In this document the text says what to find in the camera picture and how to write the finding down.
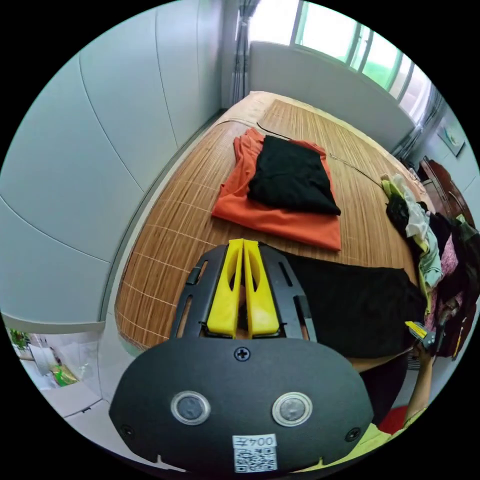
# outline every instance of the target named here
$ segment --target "qr code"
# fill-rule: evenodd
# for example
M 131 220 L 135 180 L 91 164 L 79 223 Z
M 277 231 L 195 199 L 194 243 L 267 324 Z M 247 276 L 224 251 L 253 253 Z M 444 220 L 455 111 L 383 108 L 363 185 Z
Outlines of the qr code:
M 277 470 L 276 448 L 235 448 L 235 472 L 255 473 Z

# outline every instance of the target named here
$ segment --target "wooden cabinet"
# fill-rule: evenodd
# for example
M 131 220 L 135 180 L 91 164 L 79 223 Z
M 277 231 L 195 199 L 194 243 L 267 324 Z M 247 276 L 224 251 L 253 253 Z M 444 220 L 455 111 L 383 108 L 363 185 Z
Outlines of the wooden cabinet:
M 475 227 L 467 202 L 443 166 L 424 156 L 420 162 L 418 176 L 437 212 L 449 219 L 462 214 L 467 223 Z

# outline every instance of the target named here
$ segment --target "red object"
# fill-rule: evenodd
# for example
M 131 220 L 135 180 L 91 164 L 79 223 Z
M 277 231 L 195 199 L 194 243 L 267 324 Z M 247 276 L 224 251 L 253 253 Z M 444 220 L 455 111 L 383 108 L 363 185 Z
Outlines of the red object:
M 278 235 L 287 239 L 339 251 L 340 221 L 336 215 L 305 213 L 283 208 L 270 208 L 247 198 L 249 182 L 255 175 L 257 157 L 262 151 L 264 136 L 249 128 L 233 141 L 236 165 L 224 184 L 211 214 L 254 230 Z M 307 141 L 290 142 L 320 154 L 321 163 L 330 180 L 330 191 L 335 198 L 332 177 L 325 150 Z
M 393 408 L 378 426 L 378 429 L 386 434 L 393 435 L 404 427 L 407 406 Z

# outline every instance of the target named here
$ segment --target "pink clothing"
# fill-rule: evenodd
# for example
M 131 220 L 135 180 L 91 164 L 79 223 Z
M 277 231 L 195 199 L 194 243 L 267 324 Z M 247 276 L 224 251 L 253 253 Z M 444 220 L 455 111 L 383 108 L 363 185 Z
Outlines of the pink clothing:
M 454 242 L 452 240 L 452 236 L 448 238 L 445 249 L 443 250 L 443 254 L 441 256 L 441 271 L 443 272 L 443 277 L 448 277 L 451 275 L 457 265 L 459 264 L 459 260 L 457 258 L 457 254 L 455 253 Z M 437 290 L 438 285 L 431 291 L 431 312 L 428 316 L 425 317 L 425 327 L 431 331 L 435 330 L 435 313 L 436 313 L 436 306 L 437 306 Z M 455 297 L 455 300 L 458 302 L 458 306 L 462 305 L 462 293 L 458 293 Z M 440 300 L 438 303 L 438 312 L 440 313 L 444 308 L 444 303 Z

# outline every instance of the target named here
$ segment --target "glass window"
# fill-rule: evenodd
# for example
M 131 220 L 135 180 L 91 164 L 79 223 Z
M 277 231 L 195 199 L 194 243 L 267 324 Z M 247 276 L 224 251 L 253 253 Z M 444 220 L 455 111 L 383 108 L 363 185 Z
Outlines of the glass window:
M 360 39 L 356 44 L 355 52 L 353 54 L 353 58 L 351 59 L 350 66 L 355 70 L 358 70 L 360 67 L 360 63 L 365 55 L 365 50 L 367 48 L 367 42 L 369 41 L 370 36 L 370 29 L 362 25 L 360 30 Z
M 415 65 L 410 83 L 400 102 L 400 106 L 415 123 L 420 121 L 422 114 L 427 108 L 431 87 L 432 82 L 430 79 Z
M 396 46 L 375 32 L 362 73 L 386 89 L 394 73 L 398 54 Z
M 409 74 L 411 65 L 412 61 L 405 54 L 403 54 L 400 68 L 398 70 L 395 80 L 390 87 L 390 94 L 394 99 L 397 99 L 399 97 L 400 92 L 404 87 L 405 80 L 407 80 L 407 75 Z
M 324 6 L 303 2 L 296 43 L 345 62 L 357 22 Z
M 261 0 L 250 20 L 251 42 L 290 45 L 299 0 Z

